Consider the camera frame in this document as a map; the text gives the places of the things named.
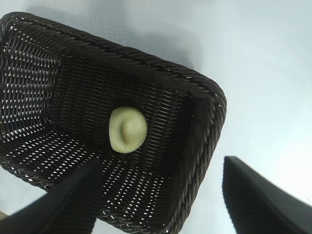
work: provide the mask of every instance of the woven pattern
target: woven pattern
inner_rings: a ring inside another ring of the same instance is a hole
[[[219,86],[31,14],[8,14],[0,25],[1,166],[49,190],[98,157],[100,219],[128,233],[178,233],[225,120]],[[139,109],[149,126],[144,144],[127,155],[109,143],[109,116],[120,106]]]

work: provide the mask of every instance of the white surface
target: white surface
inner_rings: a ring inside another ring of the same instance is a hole
[[[221,191],[236,155],[312,204],[312,1],[10,0],[28,11],[182,63],[212,77],[228,99],[220,142],[182,234],[234,234]],[[0,170],[0,210],[43,194]],[[121,234],[97,222],[95,234]]]

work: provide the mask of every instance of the white table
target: white table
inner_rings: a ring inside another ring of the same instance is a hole
[[[10,0],[27,11],[185,64],[228,99],[222,136],[182,234],[234,234],[221,191],[235,155],[312,204],[312,1]],[[0,210],[12,214],[39,188],[0,169]],[[95,234],[123,232],[98,221]]]

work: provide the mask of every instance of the pale green ball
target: pale green ball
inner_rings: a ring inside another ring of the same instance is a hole
[[[116,108],[109,121],[109,139],[113,150],[130,153],[138,149],[147,136],[145,116],[136,108]]]

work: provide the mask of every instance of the dark brown wicker basket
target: dark brown wicker basket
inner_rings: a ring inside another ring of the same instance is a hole
[[[0,21],[0,165],[53,188],[88,159],[103,161],[98,218],[136,234],[178,233],[226,114],[211,79],[134,48],[27,13]],[[111,112],[138,108],[145,143],[124,155]]]

